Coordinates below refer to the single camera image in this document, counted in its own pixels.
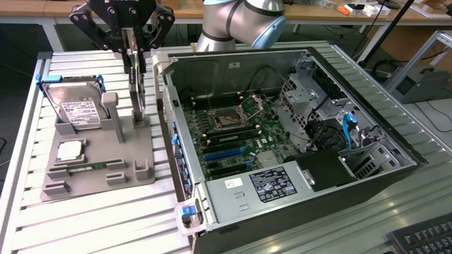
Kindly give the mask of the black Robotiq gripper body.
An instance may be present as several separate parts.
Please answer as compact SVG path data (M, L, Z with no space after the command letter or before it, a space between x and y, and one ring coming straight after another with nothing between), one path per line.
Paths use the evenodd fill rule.
M133 15L137 18L138 25L144 25L156 9L156 1L86 1L89 9L98 18L110 25L110 17L116 15L120 28L130 28Z

